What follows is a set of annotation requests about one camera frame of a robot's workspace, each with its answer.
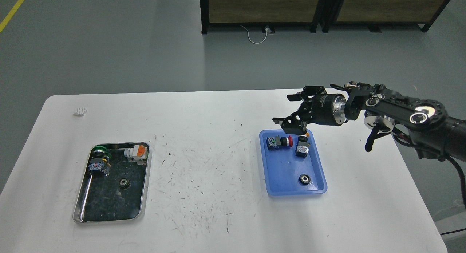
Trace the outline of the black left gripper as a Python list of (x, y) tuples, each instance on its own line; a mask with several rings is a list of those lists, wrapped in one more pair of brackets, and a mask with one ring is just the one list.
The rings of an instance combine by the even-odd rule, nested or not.
[(288, 135), (305, 135), (307, 125), (341, 126), (347, 122), (346, 98), (343, 94), (327, 94), (324, 86), (306, 86), (296, 94), (288, 94), (290, 102), (302, 102), (299, 112), (286, 118), (273, 117), (273, 122)]

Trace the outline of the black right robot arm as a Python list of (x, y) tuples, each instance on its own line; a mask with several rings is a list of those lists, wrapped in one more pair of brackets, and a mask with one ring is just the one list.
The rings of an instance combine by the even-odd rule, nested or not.
[(384, 85), (349, 82), (343, 87), (331, 84), (331, 88), (347, 92), (348, 120), (356, 120), (362, 110), (374, 117), (367, 152), (376, 139), (392, 135), (399, 144), (414, 148), (420, 159), (447, 160), (458, 172), (465, 200), (465, 173), (457, 163), (465, 161), (465, 120), (449, 116), (441, 102), (403, 96)]

